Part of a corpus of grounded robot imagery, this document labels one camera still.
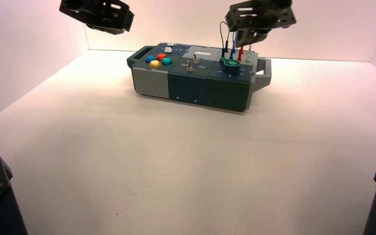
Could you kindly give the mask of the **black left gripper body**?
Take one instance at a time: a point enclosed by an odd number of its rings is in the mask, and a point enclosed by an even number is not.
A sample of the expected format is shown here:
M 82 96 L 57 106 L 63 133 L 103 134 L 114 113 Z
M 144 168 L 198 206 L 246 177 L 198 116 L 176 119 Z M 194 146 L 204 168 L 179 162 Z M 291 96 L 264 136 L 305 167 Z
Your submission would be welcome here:
M 90 29 L 119 35 L 129 32 L 134 13 L 120 0 L 63 0 L 59 11 Z

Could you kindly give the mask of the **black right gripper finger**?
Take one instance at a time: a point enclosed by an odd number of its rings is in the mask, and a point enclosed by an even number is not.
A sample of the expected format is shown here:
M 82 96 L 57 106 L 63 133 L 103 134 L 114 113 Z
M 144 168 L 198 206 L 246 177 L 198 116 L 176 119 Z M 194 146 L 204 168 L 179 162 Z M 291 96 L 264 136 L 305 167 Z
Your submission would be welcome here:
M 253 31 L 242 29 L 238 31 L 238 46 L 253 44 Z
M 258 43 L 264 41 L 268 36 L 268 30 L 256 30 L 251 35 L 251 42 Z

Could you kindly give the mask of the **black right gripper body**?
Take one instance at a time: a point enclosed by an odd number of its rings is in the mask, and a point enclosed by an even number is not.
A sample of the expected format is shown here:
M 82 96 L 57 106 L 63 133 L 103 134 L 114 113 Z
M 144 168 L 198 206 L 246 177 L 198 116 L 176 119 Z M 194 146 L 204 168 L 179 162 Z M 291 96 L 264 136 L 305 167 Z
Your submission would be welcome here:
M 233 4 L 225 16 L 231 32 L 288 28 L 296 23 L 291 0 L 248 0 Z

